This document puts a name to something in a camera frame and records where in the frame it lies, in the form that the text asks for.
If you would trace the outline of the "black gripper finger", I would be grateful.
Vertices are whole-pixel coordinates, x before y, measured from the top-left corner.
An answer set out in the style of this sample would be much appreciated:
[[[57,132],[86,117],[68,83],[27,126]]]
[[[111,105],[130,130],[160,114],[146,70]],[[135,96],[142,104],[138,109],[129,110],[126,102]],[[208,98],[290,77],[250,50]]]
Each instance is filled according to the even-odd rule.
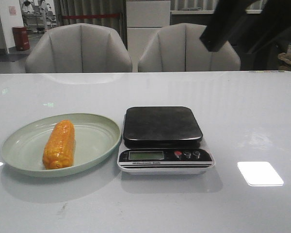
[[[218,52],[235,33],[241,30],[247,20],[246,9],[253,0],[220,0],[206,26],[200,41],[206,49]]]

